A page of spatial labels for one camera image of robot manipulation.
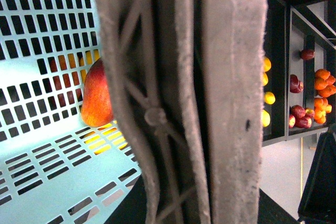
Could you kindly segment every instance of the pile of fruit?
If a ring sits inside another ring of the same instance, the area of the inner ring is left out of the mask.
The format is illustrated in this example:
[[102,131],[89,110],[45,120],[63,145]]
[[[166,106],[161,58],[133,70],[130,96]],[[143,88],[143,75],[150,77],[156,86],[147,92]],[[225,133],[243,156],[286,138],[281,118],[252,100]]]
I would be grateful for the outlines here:
[[[263,86],[266,86],[268,84],[268,77],[267,77],[266,72],[269,71],[271,67],[272,67],[271,61],[267,57],[265,57],[264,58]],[[264,102],[269,105],[272,105],[273,103],[275,103],[274,94],[269,91],[265,92]],[[262,121],[263,127],[267,127],[271,122],[271,117],[266,110],[263,110],[261,113],[261,121]]]

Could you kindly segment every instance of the red apple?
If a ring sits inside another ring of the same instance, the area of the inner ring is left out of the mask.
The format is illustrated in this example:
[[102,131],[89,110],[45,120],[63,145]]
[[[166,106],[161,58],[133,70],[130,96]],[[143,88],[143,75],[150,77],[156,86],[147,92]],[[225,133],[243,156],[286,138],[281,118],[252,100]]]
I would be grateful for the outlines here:
[[314,118],[315,111],[311,108],[306,108],[306,116],[309,117],[309,118]]
[[101,58],[92,65],[86,75],[81,116],[91,127],[100,127],[113,120],[112,104]]
[[295,127],[308,129],[311,127],[312,120],[308,116],[296,119]]
[[295,116],[296,119],[302,118],[306,115],[306,111],[300,105],[294,105],[290,108],[290,113]]
[[288,126],[289,128],[293,128],[295,125],[295,117],[293,115],[289,115]]
[[315,51],[312,49],[304,49],[301,51],[300,57],[302,60],[311,60],[315,57]]

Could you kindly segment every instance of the light blue plastic basket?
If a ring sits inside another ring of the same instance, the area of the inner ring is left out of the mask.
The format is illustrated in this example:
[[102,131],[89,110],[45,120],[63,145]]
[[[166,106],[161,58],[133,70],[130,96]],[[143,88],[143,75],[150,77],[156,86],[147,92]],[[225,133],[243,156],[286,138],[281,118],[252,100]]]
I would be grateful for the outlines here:
[[95,1],[0,2],[0,223],[103,223],[140,169],[116,122],[99,130],[80,119],[80,71],[100,49]]

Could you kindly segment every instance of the rectangular hole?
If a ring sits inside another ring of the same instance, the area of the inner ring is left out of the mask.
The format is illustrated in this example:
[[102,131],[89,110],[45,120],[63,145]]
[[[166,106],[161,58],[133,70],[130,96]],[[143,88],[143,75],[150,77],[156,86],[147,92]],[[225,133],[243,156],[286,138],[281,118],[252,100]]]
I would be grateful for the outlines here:
[[34,106],[34,103],[33,103],[33,102],[28,102],[28,103],[26,104],[26,106],[27,106],[27,110],[28,110],[29,116],[30,116],[31,118],[37,115],[36,110],[35,110],[35,106]]
[[42,118],[42,120],[44,125],[48,125],[51,123],[50,118],[48,116]]
[[60,224],[63,221],[64,221],[63,217],[60,215],[57,218],[53,219],[52,221],[48,222],[47,224]]
[[17,102],[19,101],[19,95],[16,91],[16,87],[15,86],[10,86],[10,87],[7,87],[7,91],[8,91],[8,94],[9,94],[9,97],[10,97],[10,100],[12,102]]
[[36,96],[42,95],[40,83],[38,81],[32,81],[32,86]]
[[53,9],[53,3],[51,2],[51,0],[44,0],[44,4],[46,5],[47,10]]
[[93,14],[92,13],[88,13],[88,21],[89,21],[89,27],[93,28],[95,25],[94,21],[93,21]]
[[90,0],[85,0],[85,7],[86,8],[91,8],[91,1]]
[[77,109],[75,107],[71,108],[71,115],[77,115]]
[[9,202],[12,199],[10,195],[6,196],[5,198],[0,199],[0,206],[3,205],[4,203]]
[[74,13],[69,13],[71,29],[77,29],[77,22]]
[[4,141],[4,140],[7,140],[7,136],[6,136],[6,133],[4,131],[1,131],[0,132],[0,142]]
[[63,2],[62,0],[55,0],[56,1],[56,8],[63,9]]
[[1,114],[5,120],[5,123],[7,125],[10,125],[12,123],[14,123],[14,118],[12,116],[12,113],[10,112],[10,109],[5,109],[1,111]]
[[26,156],[28,156],[28,154],[27,154],[27,153],[24,153],[24,154],[18,155],[18,156],[16,156],[16,157],[13,157],[13,158],[7,160],[5,163],[6,163],[6,165],[8,165],[8,164],[10,164],[10,163],[12,163],[12,162],[14,162],[14,161],[18,161],[18,160],[20,160],[20,159],[26,157]]
[[22,121],[22,120],[26,119],[25,112],[23,111],[23,108],[22,108],[21,105],[19,105],[19,106],[15,106],[15,107],[14,107],[14,110],[15,110],[17,119],[18,119],[19,121]]
[[63,38],[64,38],[64,43],[65,43],[65,48],[67,50],[71,50],[72,49],[72,45],[71,45],[70,35],[69,34],[64,34]]
[[57,166],[60,166],[61,164],[64,164],[63,160],[57,161],[56,163],[53,163],[53,164],[43,168],[43,171],[46,173],[46,172],[56,168]]
[[20,0],[22,10],[29,10],[29,2],[28,0]]
[[41,114],[47,113],[47,107],[43,99],[37,100],[37,105]]
[[50,38],[46,36],[46,37],[43,37],[42,40],[43,40],[44,48],[46,49],[46,53],[52,52]]
[[63,110],[62,111],[62,116],[63,116],[63,119],[68,118],[69,117],[68,111],[67,110]]
[[24,57],[30,56],[29,46],[26,39],[19,39],[19,45]]
[[56,51],[62,51],[62,42],[61,42],[61,37],[59,35],[54,35],[54,43],[55,43],[55,47],[56,47]]
[[68,213],[72,216],[75,213],[82,210],[84,207],[92,203],[92,199],[90,197],[87,197],[86,199],[82,200],[80,203],[76,204],[75,206],[68,209]]
[[7,40],[5,41],[9,57],[11,59],[18,58],[19,55],[17,54],[16,46],[13,40]]
[[62,149],[62,148],[64,148],[64,147],[67,147],[67,146],[70,145],[70,144],[75,143],[75,142],[76,142],[76,140],[73,139],[73,140],[71,140],[71,141],[69,141],[69,142],[67,142],[67,143],[61,144],[59,147]]
[[105,200],[103,200],[104,206],[107,207],[108,205],[112,204],[117,199],[119,199],[123,194],[124,194],[124,192],[121,189],[119,189],[115,193],[111,194],[109,197],[107,197]]
[[80,48],[79,34],[73,34],[73,41],[75,42],[75,48]]
[[17,10],[15,0],[6,0],[8,10]]
[[45,165],[45,164],[47,164],[47,163],[49,163],[49,162],[51,162],[51,161],[53,161],[53,160],[55,160],[55,159],[57,159],[57,158],[59,158],[59,155],[58,155],[58,154],[55,154],[54,156],[48,157],[48,158],[46,158],[46,159],[40,161],[39,164],[40,164],[40,165]]
[[56,101],[55,101],[54,97],[48,97],[48,103],[49,103],[49,106],[50,106],[51,110],[57,109]]
[[46,20],[44,19],[44,15],[38,14],[37,15],[37,22],[38,22],[38,26],[40,28],[40,31],[42,33],[48,31],[47,23],[46,23]]
[[80,144],[77,144],[77,145],[75,145],[75,146],[73,146],[73,147],[71,147],[71,148],[66,149],[65,151],[63,151],[63,153],[64,153],[64,154],[68,154],[68,153],[70,153],[70,152],[72,152],[72,151],[78,149],[79,147],[80,147]]
[[22,169],[22,170],[20,170],[16,173],[11,174],[11,177],[12,178],[18,177],[18,176],[20,176],[22,174],[25,174],[25,173],[29,172],[30,170],[33,170],[33,169],[35,169],[35,167],[33,165],[28,166],[27,168],[24,168],[24,169]]
[[74,5],[72,4],[72,0],[65,0],[66,4],[67,4],[67,8],[68,9],[73,9]]
[[40,0],[33,0],[33,6],[35,10],[42,10],[42,5]]
[[62,30],[68,30],[68,24],[67,24],[67,20],[65,18],[65,14],[63,14],[63,13],[58,14],[58,17],[59,17],[59,21],[61,23],[61,29]]
[[40,45],[40,41],[38,40],[38,38],[31,38],[30,40],[31,40],[31,43],[34,49],[34,53],[36,55],[42,54],[41,45]]
[[41,127],[41,124],[40,124],[39,120],[32,121],[32,124],[33,124],[33,127],[34,127],[35,130]]
[[60,169],[60,170],[58,170],[58,171],[56,171],[56,172],[54,172],[54,173],[48,175],[47,178],[48,178],[48,179],[53,179],[53,178],[57,177],[58,175],[60,175],[60,174],[62,174],[62,173],[64,173],[64,172],[66,172],[68,169],[69,169],[69,168],[68,168],[67,166],[66,166],[66,167],[63,167],[62,169]]
[[45,156],[49,155],[50,153],[53,153],[54,151],[55,151],[55,149],[52,148],[50,150],[47,150],[46,152],[43,152],[43,153],[40,153],[40,154],[36,155],[35,157],[37,159],[39,159],[39,158],[42,158],[42,157],[45,157]]
[[78,14],[80,28],[86,28],[84,13]]
[[55,14],[48,14],[48,19],[52,31],[58,31]]
[[24,177],[24,178],[22,178],[22,179],[20,179],[20,180],[18,180],[16,182],[14,182],[14,185],[15,186],[22,185],[23,183],[26,183],[27,181],[29,181],[29,180],[31,180],[33,178],[36,178],[37,176],[38,176],[38,173],[35,172],[33,174],[28,175],[27,177]]
[[2,46],[0,44],[0,60],[5,60],[5,59],[6,59],[5,54],[4,54],[4,51],[3,51]]
[[5,98],[4,91],[2,89],[0,89],[0,106],[6,105],[6,104],[7,104],[7,101],[6,101],[6,98]]
[[89,47],[89,36],[88,33],[82,33],[84,47]]
[[44,89],[45,89],[46,93],[52,92],[52,88],[51,88],[49,78],[42,79],[42,82],[43,82],[43,86],[44,86]]
[[23,95],[24,99],[29,99],[29,98],[32,97],[32,95],[30,94],[30,91],[29,91],[28,84],[26,84],[26,83],[20,84],[20,89],[21,89],[21,92],[22,92],[22,95]]
[[45,148],[48,148],[49,146],[51,146],[51,144],[45,144],[45,145],[42,145],[42,146],[40,146],[36,149],[33,149],[31,152],[36,153],[36,152],[44,150]]
[[124,180],[126,180],[127,178],[129,178],[130,176],[132,176],[133,174],[135,174],[136,171],[137,171],[136,169],[132,168],[132,169],[130,169],[128,172],[126,172],[126,173],[124,173],[123,175],[121,175],[120,177],[118,177],[118,179],[119,179],[120,181],[124,181]]
[[11,35],[11,29],[9,28],[9,24],[7,22],[6,16],[0,16],[0,30],[3,36]]
[[60,117],[59,117],[58,113],[53,114],[52,118],[54,119],[54,122],[58,122],[60,120]]
[[97,45],[97,37],[96,37],[96,32],[95,31],[91,32],[91,40],[92,40],[92,45],[96,46]]
[[67,136],[64,136],[64,137],[62,137],[58,140],[55,140],[55,143],[58,144],[58,143],[63,142],[64,140],[69,139],[69,138],[71,138],[71,135],[67,135]]
[[18,15],[14,15],[14,16],[11,16],[11,18],[12,18],[12,22],[13,22],[13,26],[14,26],[16,34],[24,34],[25,31],[23,30],[20,17]]
[[11,137],[19,136],[19,132],[17,130],[17,127],[13,127],[11,129],[9,129],[8,131],[9,131],[9,134],[10,134]]
[[25,15],[25,21],[26,21],[26,24],[27,24],[28,32],[30,34],[36,33],[36,28],[35,28],[35,24],[34,24],[34,20],[33,20],[32,15]]
[[83,157],[83,158],[81,158],[81,159],[79,159],[79,160],[73,162],[72,165],[73,165],[73,166],[80,165],[81,163],[83,163],[83,162],[89,160],[90,158],[91,158],[91,156],[90,156],[90,155],[87,155],[87,156],[85,156],[85,157]]
[[76,153],[74,153],[74,154],[68,156],[68,159],[69,159],[69,160],[72,160],[72,159],[74,159],[75,157],[78,157],[78,156],[84,154],[85,152],[86,152],[85,150],[80,150],[79,152],[76,152]]
[[1,188],[0,189],[0,195],[1,194],[4,194],[5,192],[7,192],[8,191],[8,187],[6,186],[6,187],[4,187],[4,188]]
[[38,180],[38,181],[36,181],[36,182],[30,184],[29,186],[26,186],[26,187],[20,189],[19,191],[17,191],[17,193],[18,193],[19,195],[24,194],[24,193],[28,192],[29,190],[32,190],[33,188],[35,188],[35,187],[41,185],[42,183],[43,183],[42,180]]
[[99,189],[98,191],[95,192],[95,194],[99,197],[105,193],[107,193],[109,190],[113,189],[116,186],[115,182],[111,182],[109,184],[107,184],[106,186],[102,187],[101,189]]

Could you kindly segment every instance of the orange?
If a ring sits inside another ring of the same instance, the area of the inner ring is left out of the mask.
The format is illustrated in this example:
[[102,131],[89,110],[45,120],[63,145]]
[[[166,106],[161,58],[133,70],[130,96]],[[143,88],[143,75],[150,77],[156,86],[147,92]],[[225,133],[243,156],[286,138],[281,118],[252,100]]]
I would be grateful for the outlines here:
[[315,77],[321,77],[323,80],[327,80],[330,76],[330,72],[325,69],[319,69],[315,72]]
[[330,75],[327,78],[327,80],[326,80],[326,82],[328,83],[328,85],[333,85],[335,83],[335,81],[336,81],[336,78],[334,76],[332,76],[332,75]]
[[319,124],[323,124],[326,122],[326,117],[323,115],[320,119],[315,120],[315,122],[319,123]]
[[326,86],[328,86],[327,81],[323,80],[321,77],[315,78],[315,89],[316,90],[322,90],[325,89]]
[[320,108],[323,106],[323,99],[322,98],[315,98],[314,99],[314,107]]
[[330,104],[327,105],[326,107],[326,113],[330,113],[332,110],[332,106]]

